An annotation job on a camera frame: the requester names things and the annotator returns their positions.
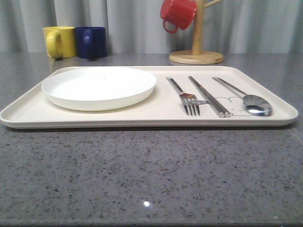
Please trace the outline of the silver metal fork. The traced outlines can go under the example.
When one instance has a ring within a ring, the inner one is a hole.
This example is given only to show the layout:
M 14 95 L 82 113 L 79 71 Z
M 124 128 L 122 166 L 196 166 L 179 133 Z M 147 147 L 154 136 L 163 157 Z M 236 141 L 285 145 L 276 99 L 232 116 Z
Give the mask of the silver metal fork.
M 166 77 L 166 79 L 178 92 L 179 98 L 183 104 L 187 116 L 200 116 L 200 109 L 197 97 L 193 94 L 185 93 L 172 77 Z

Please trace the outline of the white round plate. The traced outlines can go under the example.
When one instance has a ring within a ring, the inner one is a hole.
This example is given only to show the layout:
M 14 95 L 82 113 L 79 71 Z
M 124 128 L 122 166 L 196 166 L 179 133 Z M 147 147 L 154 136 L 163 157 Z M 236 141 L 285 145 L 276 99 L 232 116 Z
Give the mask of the white round plate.
M 127 67 L 71 70 L 46 79 L 41 89 L 55 105 L 79 111 L 128 107 L 148 98 L 156 85 L 151 73 Z

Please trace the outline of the silver metal spoon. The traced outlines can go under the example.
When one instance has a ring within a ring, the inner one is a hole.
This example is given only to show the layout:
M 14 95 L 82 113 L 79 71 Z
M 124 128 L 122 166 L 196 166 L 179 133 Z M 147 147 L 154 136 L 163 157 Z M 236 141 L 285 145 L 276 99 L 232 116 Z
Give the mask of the silver metal spoon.
M 257 95 L 247 94 L 222 78 L 212 77 L 212 79 L 223 84 L 229 89 L 241 93 L 243 105 L 248 113 L 257 117 L 270 117 L 273 115 L 272 105 L 264 98 Z

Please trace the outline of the cream rabbit serving tray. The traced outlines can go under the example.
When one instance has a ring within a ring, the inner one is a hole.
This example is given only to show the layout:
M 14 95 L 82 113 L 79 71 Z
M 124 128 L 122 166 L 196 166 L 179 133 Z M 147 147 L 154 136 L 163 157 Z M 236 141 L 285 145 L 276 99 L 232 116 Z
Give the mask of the cream rabbit serving tray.
M 43 94 L 40 84 L 27 91 L 0 113 L 0 121 L 16 129 L 94 128 L 94 127 L 157 127 L 214 126 L 269 127 L 284 126 L 296 120 L 298 111 L 283 99 L 248 77 L 238 69 L 225 66 L 142 66 L 152 73 L 157 84 L 152 95 L 133 106 L 112 111 L 84 112 L 58 107 Z M 209 105 L 200 106 L 198 117 L 189 117 L 168 77 L 172 77 L 191 94 L 198 94 L 188 79 L 195 78 L 232 116 L 220 118 Z M 273 107 L 269 117 L 257 117 L 246 112 L 242 99 L 235 92 L 215 81 L 219 77 L 246 93 L 266 99 Z

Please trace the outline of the wooden mug tree stand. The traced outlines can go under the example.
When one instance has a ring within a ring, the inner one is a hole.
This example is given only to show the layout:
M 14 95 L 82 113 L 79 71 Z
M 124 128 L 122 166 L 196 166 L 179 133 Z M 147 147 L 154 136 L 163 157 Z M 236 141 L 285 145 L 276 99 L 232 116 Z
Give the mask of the wooden mug tree stand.
M 205 3 L 204 0 L 196 0 L 197 11 L 194 17 L 193 42 L 191 50 L 176 51 L 169 55 L 169 60 L 182 64 L 207 65 L 217 64 L 224 60 L 221 53 L 202 50 L 203 21 L 205 8 L 220 2 L 212 0 Z

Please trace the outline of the grey pleated curtain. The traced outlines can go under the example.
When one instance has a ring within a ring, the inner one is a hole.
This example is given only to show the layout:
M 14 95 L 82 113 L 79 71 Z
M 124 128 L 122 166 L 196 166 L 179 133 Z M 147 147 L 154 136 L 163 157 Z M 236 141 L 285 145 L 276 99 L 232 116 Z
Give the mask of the grey pleated curtain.
M 0 50 L 44 52 L 47 26 L 103 26 L 111 53 L 189 49 L 193 28 L 167 33 L 160 0 L 3 0 Z M 224 0 L 205 10 L 203 49 L 221 53 L 301 53 L 300 0 Z

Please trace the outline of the dark blue mug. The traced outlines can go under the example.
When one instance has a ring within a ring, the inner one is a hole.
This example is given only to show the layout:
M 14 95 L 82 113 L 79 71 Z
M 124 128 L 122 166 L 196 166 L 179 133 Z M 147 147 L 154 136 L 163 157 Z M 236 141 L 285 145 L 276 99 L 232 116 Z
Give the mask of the dark blue mug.
M 74 34 L 78 57 L 83 59 L 107 57 L 107 35 L 105 27 L 75 27 Z

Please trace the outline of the red ribbed mug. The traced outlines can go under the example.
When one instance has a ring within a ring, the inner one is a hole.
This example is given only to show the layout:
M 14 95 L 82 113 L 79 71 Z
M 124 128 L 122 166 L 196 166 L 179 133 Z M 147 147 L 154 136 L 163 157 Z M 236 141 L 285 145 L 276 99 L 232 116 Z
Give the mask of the red ribbed mug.
M 164 0 L 160 9 L 162 25 L 166 32 L 175 33 L 189 27 L 197 11 L 194 0 Z

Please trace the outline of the yellow mug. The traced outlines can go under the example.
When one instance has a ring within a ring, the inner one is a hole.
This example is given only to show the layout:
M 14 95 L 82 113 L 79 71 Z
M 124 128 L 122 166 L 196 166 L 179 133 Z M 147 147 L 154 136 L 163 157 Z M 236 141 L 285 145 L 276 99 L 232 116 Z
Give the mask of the yellow mug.
M 47 56 L 53 59 L 75 57 L 74 27 L 49 26 L 43 28 Z

